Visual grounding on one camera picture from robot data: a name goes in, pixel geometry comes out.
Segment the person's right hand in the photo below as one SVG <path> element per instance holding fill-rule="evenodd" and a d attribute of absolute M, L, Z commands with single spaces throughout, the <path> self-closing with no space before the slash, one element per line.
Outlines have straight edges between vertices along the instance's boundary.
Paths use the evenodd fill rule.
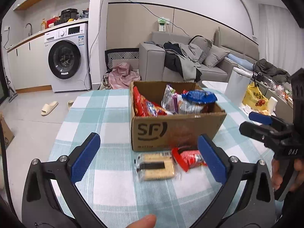
<path fill-rule="evenodd" d="M 294 183 L 291 185 L 289 191 L 296 191 L 303 183 L 304 180 L 304 170 L 303 170 L 303 160 L 296 159 L 294 161 L 294 170 L 298 172 L 298 176 Z M 272 159 L 272 185 L 274 190 L 278 190 L 283 181 L 282 176 L 279 173 L 279 161 Z"/>

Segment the person's left hand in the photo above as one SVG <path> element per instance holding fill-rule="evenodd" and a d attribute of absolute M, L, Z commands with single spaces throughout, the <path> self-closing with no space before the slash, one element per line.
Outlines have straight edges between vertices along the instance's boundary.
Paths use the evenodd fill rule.
<path fill-rule="evenodd" d="M 154 228 L 157 218 L 154 214 L 149 214 L 141 218 L 140 220 L 131 223 L 126 228 Z"/>

